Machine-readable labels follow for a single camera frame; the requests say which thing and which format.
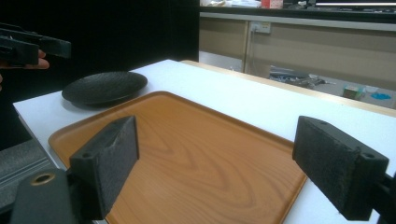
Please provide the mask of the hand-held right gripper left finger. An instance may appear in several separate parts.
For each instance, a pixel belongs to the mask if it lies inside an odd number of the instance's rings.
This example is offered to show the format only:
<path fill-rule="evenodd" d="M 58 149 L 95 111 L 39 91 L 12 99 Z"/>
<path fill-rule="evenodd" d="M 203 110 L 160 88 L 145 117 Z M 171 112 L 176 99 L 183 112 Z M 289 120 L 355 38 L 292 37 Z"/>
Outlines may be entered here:
<path fill-rule="evenodd" d="M 139 160 L 135 116 L 108 123 L 69 159 L 83 219 L 104 219 Z"/>

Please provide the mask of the wooden tray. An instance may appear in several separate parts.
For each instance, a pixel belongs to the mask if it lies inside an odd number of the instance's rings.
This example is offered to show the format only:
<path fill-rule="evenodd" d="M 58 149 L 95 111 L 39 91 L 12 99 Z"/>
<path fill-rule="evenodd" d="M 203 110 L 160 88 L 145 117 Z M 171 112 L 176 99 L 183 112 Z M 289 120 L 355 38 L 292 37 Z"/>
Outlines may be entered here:
<path fill-rule="evenodd" d="M 136 118 L 140 158 L 108 224 L 280 224 L 305 182 L 291 141 L 165 91 L 66 126 L 49 145 L 68 163 L 126 116 Z"/>

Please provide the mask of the black curtain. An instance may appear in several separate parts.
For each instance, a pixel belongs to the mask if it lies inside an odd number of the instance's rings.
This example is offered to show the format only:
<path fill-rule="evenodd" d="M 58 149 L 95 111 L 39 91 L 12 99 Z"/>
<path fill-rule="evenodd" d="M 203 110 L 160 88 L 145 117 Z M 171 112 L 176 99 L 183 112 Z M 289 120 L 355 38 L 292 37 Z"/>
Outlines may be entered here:
<path fill-rule="evenodd" d="M 0 0 L 0 22 L 71 43 L 45 70 L 0 69 L 0 150 L 29 140 L 14 103 L 105 71 L 197 59 L 199 0 Z"/>

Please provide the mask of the small green box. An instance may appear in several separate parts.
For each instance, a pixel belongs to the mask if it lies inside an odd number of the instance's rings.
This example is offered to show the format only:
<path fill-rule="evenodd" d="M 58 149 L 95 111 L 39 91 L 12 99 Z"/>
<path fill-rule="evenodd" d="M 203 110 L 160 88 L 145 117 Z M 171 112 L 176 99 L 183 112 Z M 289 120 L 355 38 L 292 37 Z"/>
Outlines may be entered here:
<path fill-rule="evenodd" d="M 359 100 L 363 96 L 362 88 L 346 85 L 343 88 L 342 96 L 347 99 Z"/>

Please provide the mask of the white papers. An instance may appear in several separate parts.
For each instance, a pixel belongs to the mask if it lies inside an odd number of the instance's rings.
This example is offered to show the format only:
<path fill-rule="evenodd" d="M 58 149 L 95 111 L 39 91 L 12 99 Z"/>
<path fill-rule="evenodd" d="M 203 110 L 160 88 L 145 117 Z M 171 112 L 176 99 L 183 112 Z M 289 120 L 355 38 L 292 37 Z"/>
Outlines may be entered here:
<path fill-rule="evenodd" d="M 200 0 L 201 7 L 260 7 L 258 0 Z"/>

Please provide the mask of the black ribbed plate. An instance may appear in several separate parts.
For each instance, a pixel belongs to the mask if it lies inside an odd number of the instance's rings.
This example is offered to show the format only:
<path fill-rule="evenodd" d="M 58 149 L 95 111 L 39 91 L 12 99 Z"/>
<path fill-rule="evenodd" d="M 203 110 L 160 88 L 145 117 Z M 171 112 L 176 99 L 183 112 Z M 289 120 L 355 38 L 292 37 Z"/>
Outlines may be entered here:
<path fill-rule="evenodd" d="M 77 105 L 112 105 L 132 99 L 147 84 L 145 76 L 134 72 L 104 72 L 70 83 L 62 97 Z"/>

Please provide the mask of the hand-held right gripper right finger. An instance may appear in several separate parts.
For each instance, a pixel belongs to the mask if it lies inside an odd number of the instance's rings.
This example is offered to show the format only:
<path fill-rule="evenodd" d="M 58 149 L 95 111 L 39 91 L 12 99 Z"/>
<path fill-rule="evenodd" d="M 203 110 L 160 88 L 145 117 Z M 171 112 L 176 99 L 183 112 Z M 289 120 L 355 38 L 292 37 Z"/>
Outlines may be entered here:
<path fill-rule="evenodd" d="M 300 116 L 292 158 L 347 220 L 389 220 L 389 159 L 319 119 Z"/>

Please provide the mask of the grey ribbed panel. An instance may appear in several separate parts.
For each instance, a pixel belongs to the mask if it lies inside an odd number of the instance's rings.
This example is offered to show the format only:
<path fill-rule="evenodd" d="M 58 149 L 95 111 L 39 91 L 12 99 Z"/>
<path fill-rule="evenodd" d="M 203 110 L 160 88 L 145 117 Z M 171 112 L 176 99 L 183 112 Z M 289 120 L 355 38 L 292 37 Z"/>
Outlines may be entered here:
<path fill-rule="evenodd" d="M 53 163 L 35 140 L 0 151 L 0 214 L 12 207 L 23 179 L 51 168 Z"/>

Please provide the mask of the dark counter shelf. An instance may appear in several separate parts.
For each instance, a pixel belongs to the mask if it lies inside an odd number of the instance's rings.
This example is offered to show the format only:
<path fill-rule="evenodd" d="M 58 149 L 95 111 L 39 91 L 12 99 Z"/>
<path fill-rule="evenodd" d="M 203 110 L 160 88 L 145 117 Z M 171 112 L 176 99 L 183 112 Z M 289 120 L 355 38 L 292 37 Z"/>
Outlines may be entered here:
<path fill-rule="evenodd" d="M 265 9 L 253 7 L 200 7 L 201 12 L 244 16 L 268 16 L 326 21 L 396 24 L 396 12 L 364 12 L 310 9 Z"/>

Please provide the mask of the red box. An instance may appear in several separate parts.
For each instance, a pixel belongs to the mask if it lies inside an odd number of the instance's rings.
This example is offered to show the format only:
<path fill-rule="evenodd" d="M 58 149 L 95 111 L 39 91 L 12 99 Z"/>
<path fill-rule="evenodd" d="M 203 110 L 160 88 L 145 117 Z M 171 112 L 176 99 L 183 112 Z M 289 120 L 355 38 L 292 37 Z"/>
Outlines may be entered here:
<path fill-rule="evenodd" d="M 266 9 L 281 9 L 283 7 L 283 0 L 261 0 L 262 8 Z"/>

